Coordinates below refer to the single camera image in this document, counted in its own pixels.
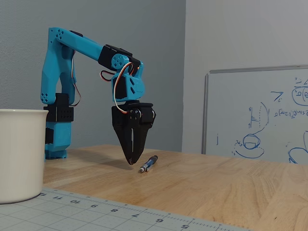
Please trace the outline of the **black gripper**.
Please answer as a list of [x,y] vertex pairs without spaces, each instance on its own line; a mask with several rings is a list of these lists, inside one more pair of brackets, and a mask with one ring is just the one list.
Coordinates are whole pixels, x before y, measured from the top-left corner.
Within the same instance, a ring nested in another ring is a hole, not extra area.
[[123,153],[129,165],[137,163],[140,158],[148,130],[155,119],[152,103],[125,102],[112,106],[112,124],[119,139]]

